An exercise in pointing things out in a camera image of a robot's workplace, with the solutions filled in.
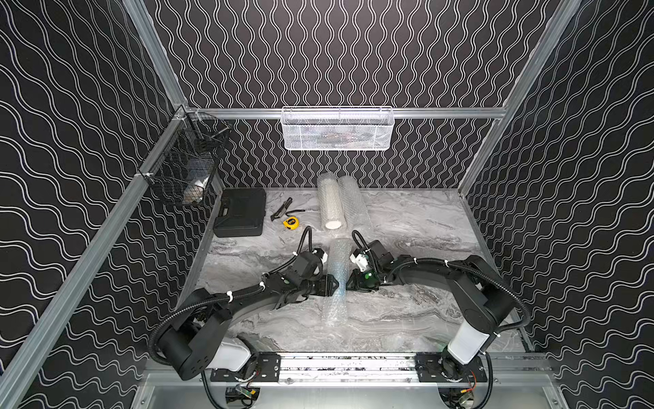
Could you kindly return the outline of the clear bubble wrap sheet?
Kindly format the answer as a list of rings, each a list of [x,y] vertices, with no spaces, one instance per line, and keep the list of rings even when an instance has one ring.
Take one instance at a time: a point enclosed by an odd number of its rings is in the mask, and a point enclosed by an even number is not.
[[[330,243],[327,270],[338,287],[331,296],[325,298],[323,316],[327,327],[339,327],[347,321],[347,281],[352,270],[352,250],[352,241],[345,238],[337,238]]]

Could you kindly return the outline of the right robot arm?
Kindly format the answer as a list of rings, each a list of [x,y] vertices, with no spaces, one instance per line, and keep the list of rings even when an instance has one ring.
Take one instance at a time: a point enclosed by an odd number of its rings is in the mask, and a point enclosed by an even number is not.
[[[449,291],[463,315],[456,335],[445,348],[445,360],[466,366],[503,332],[527,327],[531,312],[506,281],[479,256],[447,261],[434,257],[393,257],[375,240],[354,251],[356,269],[351,291],[383,286],[421,285]]]

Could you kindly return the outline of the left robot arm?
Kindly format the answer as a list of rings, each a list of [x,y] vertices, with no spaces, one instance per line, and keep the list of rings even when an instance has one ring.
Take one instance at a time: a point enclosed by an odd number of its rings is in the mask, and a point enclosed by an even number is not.
[[[333,296],[339,283],[325,272],[327,261],[328,254],[314,248],[297,254],[284,268],[265,274],[254,286],[225,293],[192,292],[151,331],[147,343],[150,358],[172,367],[183,381],[195,378],[209,368],[231,325],[311,296]]]

